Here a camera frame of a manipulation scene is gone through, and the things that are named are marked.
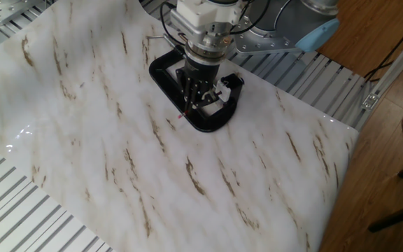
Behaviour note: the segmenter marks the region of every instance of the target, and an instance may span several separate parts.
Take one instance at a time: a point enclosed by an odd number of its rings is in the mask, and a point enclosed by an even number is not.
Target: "blue part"
[[[307,53],[317,50],[334,35],[339,25],[338,19],[329,20],[301,38],[295,46]]]

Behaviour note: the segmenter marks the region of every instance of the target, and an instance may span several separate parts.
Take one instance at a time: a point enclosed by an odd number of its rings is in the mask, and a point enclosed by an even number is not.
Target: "marble surface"
[[[239,66],[196,131],[148,74],[135,0],[60,0],[0,45],[0,153],[116,251],[317,251],[358,133]]]

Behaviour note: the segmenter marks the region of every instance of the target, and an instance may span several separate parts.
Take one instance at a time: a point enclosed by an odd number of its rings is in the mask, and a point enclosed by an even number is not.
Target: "silver metal mount plate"
[[[0,26],[44,0],[0,0]]]
[[[248,17],[244,16],[235,31],[246,29],[251,26]],[[276,31],[262,31],[255,27],[242,34],[234,35],[237,52],[242,55],[259,55],[269,53],[300,53],[301,49],[284,37],[278,35]]]

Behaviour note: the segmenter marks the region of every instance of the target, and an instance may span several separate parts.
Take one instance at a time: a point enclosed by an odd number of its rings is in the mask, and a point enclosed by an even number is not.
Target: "metal bracket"
[[[372,110],[376,102],[379,100],[379,95],[382,95],[393,83],[393,81],[402,73],[403,71],[403,51],[400,53],[399,57],[391,64],[390,68],[382,76],[380,81],[375,87],[372,88],[371,93],[362,104],[362,108],[365,110]]]
[[[379,101],[380,97],[377,94],[370,93],[363,101],[362,109],[371,111]]]
[[[44,0],[0,0],[0,26]]]
[[[242,30],[251,25],[247,16],[239,22],[236,29]],[[256,27],[242,34],[234,35],[237,52],[242,55],[257,55],[268,53],[296,53],[302,50],[285,39],[276,31],[262,31]]]

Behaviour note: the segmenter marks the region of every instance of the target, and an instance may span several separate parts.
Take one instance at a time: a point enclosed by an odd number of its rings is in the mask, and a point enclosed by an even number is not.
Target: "robot end effector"
[[[289,52],[295,46],[316,50],[338,28],[337,1],[178,0],[176,8],[163,3],[171,8],[171,22],[187,41],[175,40],[162,20],[164,36],[178,45],[150,65],[150,75],[192,126],[215,131],[234,114],[243,85],[235,74],[215,81],[231,35],[244,54]],[[167,69],[181,60],[185,66],[176,70],[175,81]],[[213,103],[221,108],[210,115],[204,108]]]

